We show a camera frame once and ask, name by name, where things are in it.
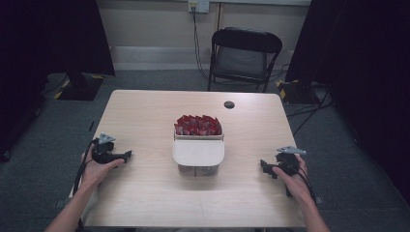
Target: person's right hand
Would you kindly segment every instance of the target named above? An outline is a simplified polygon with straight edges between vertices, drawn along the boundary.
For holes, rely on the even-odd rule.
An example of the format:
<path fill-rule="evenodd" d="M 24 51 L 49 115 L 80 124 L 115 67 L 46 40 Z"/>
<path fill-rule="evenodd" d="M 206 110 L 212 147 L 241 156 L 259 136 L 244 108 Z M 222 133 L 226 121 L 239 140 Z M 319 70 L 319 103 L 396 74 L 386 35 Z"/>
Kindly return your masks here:
<path fill-rule="evenodd" d="M 299 155 L 296 155 L 296 159 L 299 161 L 300 167 L 305 171 L 305 173 L 301 170 L 298 171 L 304 176 L 305 174 L 307 175 L 308 169 L 305 161 Z M 274 167 L 273 170 L 286 183 L 290 193 L 292 193 L 293 197 L 295 197 L 297 201 L 301 202 L 304 200 L 311 200 L 308 187 L 299 175 L 295 174 L 293 176 L 288 176 L 278 167 Z"/>

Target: gray carpet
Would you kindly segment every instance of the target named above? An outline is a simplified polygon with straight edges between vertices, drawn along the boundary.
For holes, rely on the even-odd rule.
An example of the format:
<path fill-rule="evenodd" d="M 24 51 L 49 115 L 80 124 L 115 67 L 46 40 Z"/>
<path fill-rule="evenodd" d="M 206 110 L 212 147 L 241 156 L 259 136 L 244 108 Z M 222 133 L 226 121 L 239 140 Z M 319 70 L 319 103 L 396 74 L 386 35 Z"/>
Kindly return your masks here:
<path fill-rule="evenodd" d="M 63 74 L 51 75 L 45 89 L 57 85 L 63 77 Z M 61 211 L 54 204 L 68 196 L 79 155 L 92 139 L 112 91 L 206 91 L 206 88 L 207 82 L 198 71 L 118 71 L 116 77 L 103 82 L 94 101 L 57 101 L 53 99 L 57 89 L 44 95 L 40 116 L 12 148 L 11 160 L 0 163 L 0 231 L 43 231 Z M 255 92 L 255 87 L 214 84 L 212 90 Z M 278 92 L 274 82 L 267 92 Z M 325 89 L 317 88 L 316 92 L 323 98 Z M 331 101 L 328 97 L 325 104 Z M 284 107 L 288 115 L 311 108 Z M 292 130 L 307 116 L 290 117 Z M 348 122 L 333 105 L 316 112 L 295 140 L 298 147 L 308 152 L 305 160 L 309 178 L 316 195 L 325 201 L 319 209 L 332 231 L 410 231 L 407 205 L 382 169 L 355 143 Z M 119 231 L 118 228 L 90 230 Z"/>

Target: light wood table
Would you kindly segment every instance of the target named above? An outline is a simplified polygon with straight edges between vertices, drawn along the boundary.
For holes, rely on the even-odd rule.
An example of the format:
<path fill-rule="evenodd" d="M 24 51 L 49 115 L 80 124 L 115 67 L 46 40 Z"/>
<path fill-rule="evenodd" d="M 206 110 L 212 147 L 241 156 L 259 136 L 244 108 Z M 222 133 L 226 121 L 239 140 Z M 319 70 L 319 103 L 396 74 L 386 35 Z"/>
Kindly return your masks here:
<path fill-rule="evenodd" d="M 235 107 L 224 107 L 226 101 Z M 183 176 L 173 159 L 174 123 L 182 115 L 217 117 L 225 156 L 218 175 Z M 132 159 L 113 169 L 83 214 L 87 226 L 304 227 L 282 180 L 262 173 L 276 148 L 296 146 L 277 95 L 117 90 L 96 136 L 116 138 L 114 153 Z"/>

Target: hand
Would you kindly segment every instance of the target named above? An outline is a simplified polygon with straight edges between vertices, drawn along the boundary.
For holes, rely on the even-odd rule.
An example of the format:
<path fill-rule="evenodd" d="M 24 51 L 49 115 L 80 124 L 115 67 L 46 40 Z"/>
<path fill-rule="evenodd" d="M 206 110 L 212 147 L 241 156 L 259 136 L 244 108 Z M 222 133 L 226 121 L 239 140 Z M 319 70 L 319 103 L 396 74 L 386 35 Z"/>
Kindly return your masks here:
<path fill-rule="evenodd" d="M 95 162 L 94 160 L 92 160 L 94 147 L 95 145 L 92 144 L 88 151 L 87 160 L 85 161 L 87 163 L 87 166 L 85 167 L 84 174 L 82 175 L 81 186 L 89 185 L 96 187 L 103 181 L 103 179 L 105 179 L 109 170 L 124 163 L 123 159 L 116 159 L 106 164 L 99 164 Z"/>
<path fill-rule="evenodd" d="M 299 155 L 296 155 L 296 159 L 298 160 L 300 167 L 305 171 L 305 173 L 300 171 L 301 174 L 307 175 L 308 169 L 305 161 Z M 273 170 L 286 183 L 290 193 L 292 193 L 297 201 L 301 202 L 303 200 L 311 199 L 308 187 L 299 175 L 288 176 L 278 167 L 274 167 Z"/>

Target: pile of red packets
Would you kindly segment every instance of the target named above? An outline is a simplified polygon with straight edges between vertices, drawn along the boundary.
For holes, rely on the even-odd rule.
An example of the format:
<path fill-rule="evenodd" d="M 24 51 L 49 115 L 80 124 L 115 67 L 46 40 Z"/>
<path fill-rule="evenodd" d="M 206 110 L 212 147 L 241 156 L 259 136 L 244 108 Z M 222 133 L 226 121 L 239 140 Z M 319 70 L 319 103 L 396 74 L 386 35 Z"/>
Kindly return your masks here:
<path fill-rule="evenodd" d="M 177 135 L 221 135 L 222 127 L 217 118 L 207 115 L 187 116 L 184 115 L 174 124 Z"/>

